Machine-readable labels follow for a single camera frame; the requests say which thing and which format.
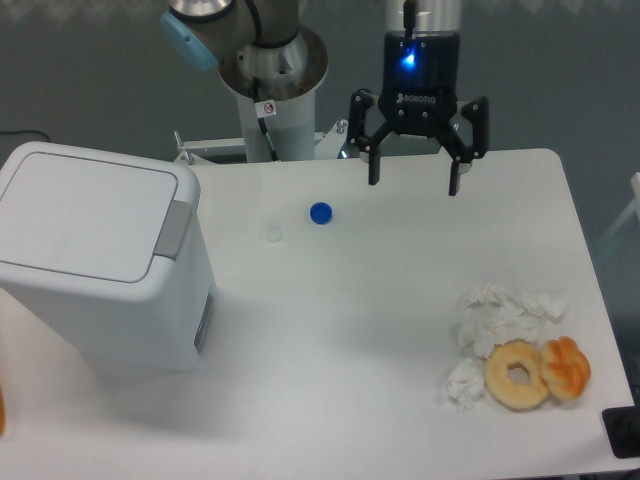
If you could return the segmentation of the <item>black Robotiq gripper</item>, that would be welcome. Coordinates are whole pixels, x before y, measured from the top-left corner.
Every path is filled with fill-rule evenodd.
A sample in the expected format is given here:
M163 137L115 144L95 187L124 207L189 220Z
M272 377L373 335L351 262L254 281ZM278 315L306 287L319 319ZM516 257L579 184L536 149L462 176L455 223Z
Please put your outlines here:
M390 32L384 38L382 93L368 89L351 95L347 146L368 160L368 184L380 180L380 145L392 132L436 138L451 157L448 194L456 196L461 176L489 149L489 100L479 97L457 105L456 81L460 34L445 32L415 38ZM367 111L378 108L385 121L366 133ZM465 145L451 124L458 112L471 126L471 144Z

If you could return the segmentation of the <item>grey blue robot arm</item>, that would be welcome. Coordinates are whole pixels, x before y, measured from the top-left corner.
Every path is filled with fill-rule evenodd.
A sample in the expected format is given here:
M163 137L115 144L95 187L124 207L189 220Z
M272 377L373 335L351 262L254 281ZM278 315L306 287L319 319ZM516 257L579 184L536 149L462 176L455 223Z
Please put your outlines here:
M452 160L451 194L487 153L487 99L456 95L461 10L458 1L387 4L382 88L354 92L347 119L346 150L365 157L370 184L393 134L438 142ZM161 24L190 65L217 70L235 95L249 161L315 157L315 93L328 54L300 22L297 2L173 1Z

